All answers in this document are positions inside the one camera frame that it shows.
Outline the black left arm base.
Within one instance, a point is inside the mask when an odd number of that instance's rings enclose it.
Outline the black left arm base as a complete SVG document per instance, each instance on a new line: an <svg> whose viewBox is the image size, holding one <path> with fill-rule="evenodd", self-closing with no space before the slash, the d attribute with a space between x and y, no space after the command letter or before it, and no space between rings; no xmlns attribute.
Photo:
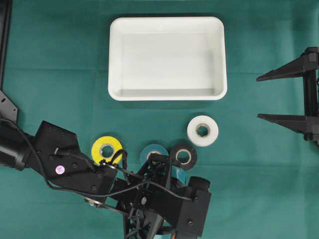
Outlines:
<svg viewBox="0 0 319 239"><path fill-rule="evenodd" d="M0 116L16 123L18 108L2 90L12 3L12 0L0 1Z"/></svg>

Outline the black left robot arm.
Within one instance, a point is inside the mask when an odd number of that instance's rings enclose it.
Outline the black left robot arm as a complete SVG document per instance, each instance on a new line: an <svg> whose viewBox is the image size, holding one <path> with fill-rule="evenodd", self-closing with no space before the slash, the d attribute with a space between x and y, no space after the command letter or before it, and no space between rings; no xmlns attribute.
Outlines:
<svg viewBox="0 0 319 239"><path fill-rule="evenodd" d="M33 136L1 119L0 162L19 171L33 169L50 189L78 194L96 208L121 214L127 239L177 237L176 227L150 206L159 192L177 199L175 189L181 187L171 175L172 164L156 154L134 173L127 169L124 149L94 162L80 151L70 131L43 121Z"/></svg>

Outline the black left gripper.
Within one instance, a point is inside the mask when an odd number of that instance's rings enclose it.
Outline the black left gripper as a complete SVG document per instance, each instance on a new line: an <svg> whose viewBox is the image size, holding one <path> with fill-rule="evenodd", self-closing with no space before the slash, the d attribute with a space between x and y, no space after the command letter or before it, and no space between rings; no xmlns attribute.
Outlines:
<svg viewBox="0 0 319 239"><path fill-rule="evenodd" d="M189 201L178 191L186 186L172 177L171 157L160 153L149 153L128 180L115 178L110 194L123 215L124 238L173 239L171 210L177 199Z"/></svg>

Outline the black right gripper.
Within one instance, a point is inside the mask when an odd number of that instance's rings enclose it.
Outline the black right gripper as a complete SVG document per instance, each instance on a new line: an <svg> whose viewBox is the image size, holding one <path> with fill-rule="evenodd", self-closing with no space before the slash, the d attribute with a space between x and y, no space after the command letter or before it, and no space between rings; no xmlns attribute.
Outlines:
<svg viewBox="0 0 319 239"><path fill-rule="evenodd" d="M257 117L295 132L304 132L304 140L319 145L319 48L308 47L295 60L256 78L257 82L303 77L305 116L258 114Z"/></svg>

